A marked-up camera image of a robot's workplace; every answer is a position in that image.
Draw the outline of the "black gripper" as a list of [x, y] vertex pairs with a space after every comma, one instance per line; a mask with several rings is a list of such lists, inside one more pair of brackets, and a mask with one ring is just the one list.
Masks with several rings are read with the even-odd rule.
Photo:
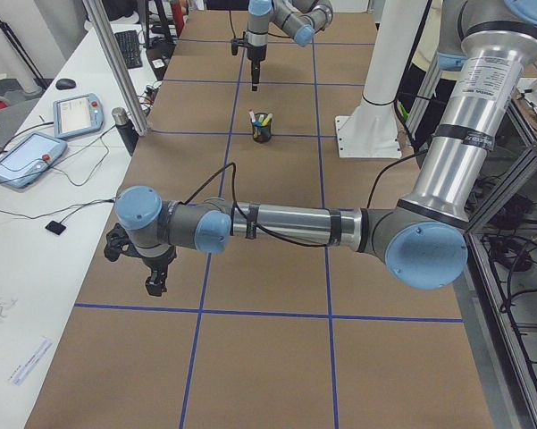
[[251, 63], [251, 89], [253, 92], [258, 91], [260, 83], [261, 62], [265, 60], [267, 45], [248, 46], [248, 59]]
[[150, 270], [145, 281], [145, 287], [149, 296], [161, 297], [167, 292], [166, 278], [168, 267], [177, 257], [176, 248], [168, 248], [160, 255], [150, 256], [147, 252], [137, 249], [143, 264]]

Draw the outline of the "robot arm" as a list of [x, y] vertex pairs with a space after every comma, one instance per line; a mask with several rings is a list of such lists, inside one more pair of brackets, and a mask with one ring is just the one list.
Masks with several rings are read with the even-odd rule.
[[426, 1], [387, 2], [382, 21], [314, 2], [314, 35], [298, 46], [291, 3], [258, 15], [194, 14], [138, 142], [101, 242], [121, 280], [149, 296], [188, 277], [258, 288], [289, 275], [325, 283], [337, 248], [373, 273], [419, 290], [466, 269], [466, 201], [526, 69], [537, 61], [537, 1], [446, 1], [434, 51], [458, 82], [428, 137], [393, 184], [373, 180], [407, 152], [396, 90]]
[[306, 46], [316, 32], [331, 25], [330, 1], [252, 0], [248, 3], [248, 24], [241, 45], [250, 61], [251, 89], [258, 90], [261, 63], [266, 58], [270, 24], [282, 30], [297, 45]]

